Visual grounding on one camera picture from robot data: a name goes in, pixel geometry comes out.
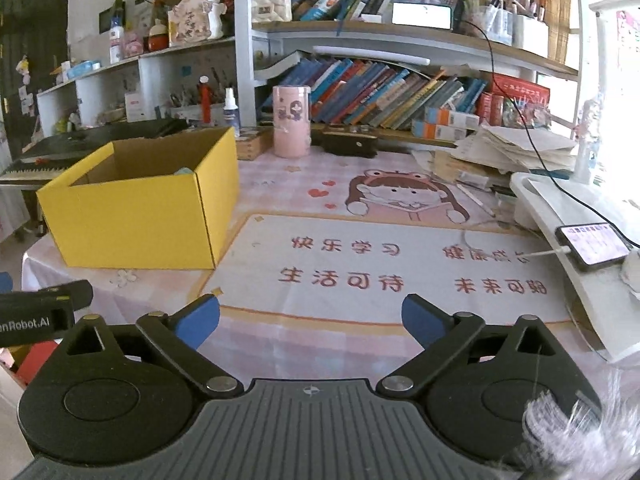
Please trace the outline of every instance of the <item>wooden box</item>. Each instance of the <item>wooden box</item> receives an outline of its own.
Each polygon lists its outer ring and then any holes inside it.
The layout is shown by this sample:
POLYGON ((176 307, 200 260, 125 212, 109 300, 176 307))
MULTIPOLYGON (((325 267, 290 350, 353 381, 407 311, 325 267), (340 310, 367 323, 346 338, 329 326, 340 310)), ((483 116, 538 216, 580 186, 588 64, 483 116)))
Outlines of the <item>wooden box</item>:
POLYGON ((238 160, 255 160, 273 146, 273 128, 242 128, 236 139, 238 160))

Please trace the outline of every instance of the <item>open box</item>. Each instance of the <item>open box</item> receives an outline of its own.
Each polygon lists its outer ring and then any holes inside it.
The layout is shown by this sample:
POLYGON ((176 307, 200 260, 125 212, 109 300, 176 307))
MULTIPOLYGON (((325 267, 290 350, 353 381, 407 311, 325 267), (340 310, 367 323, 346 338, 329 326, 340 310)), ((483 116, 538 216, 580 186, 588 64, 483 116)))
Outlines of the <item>open box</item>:
POLYGON ((234 132, 208 128, 111 142, 38 200, 70 267, 213 269, 238 189, 234 132))

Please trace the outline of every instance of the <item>red heart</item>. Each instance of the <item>red heart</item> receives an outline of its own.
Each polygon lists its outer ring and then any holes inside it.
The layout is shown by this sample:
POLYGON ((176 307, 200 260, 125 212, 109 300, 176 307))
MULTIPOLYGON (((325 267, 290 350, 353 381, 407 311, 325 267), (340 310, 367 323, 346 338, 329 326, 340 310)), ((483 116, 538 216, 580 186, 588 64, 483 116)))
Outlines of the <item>red heart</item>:
POLYGON ((327 196, 329 194, 328 191, 320 191, 319 189, 310 189, 308 193, 309 193, 309 196, 312 196, 313 198, 320 198, 322 196, 327 196))

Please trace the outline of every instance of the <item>pink canister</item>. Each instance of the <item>pink canister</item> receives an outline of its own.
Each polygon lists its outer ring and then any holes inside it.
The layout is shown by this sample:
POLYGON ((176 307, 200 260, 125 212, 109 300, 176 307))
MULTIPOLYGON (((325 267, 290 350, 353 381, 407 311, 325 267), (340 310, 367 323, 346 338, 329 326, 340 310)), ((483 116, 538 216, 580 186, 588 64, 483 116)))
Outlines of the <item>pink canister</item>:
POLYGON ((311 121, 308 86, 273 87, 273 151, 284 158, 309 154, 311 121))

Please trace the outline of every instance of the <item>dark door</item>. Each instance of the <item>dark door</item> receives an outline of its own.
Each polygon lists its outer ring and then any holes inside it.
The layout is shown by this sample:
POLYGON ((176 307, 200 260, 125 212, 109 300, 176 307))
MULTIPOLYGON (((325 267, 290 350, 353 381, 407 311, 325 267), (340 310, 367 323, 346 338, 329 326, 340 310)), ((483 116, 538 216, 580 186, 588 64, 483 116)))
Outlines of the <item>dark door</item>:
POLYGON ((27 93, 33 93, 34 101, 39 90, 52 86, 55 77, 50 72, 68 57, 67 9, 68 0, 0 0, 0 97, 14 159, 31 142, 36 122, 22 114, 18 96, 22 76, 15 67, 26 54, 31 73, 27 93))

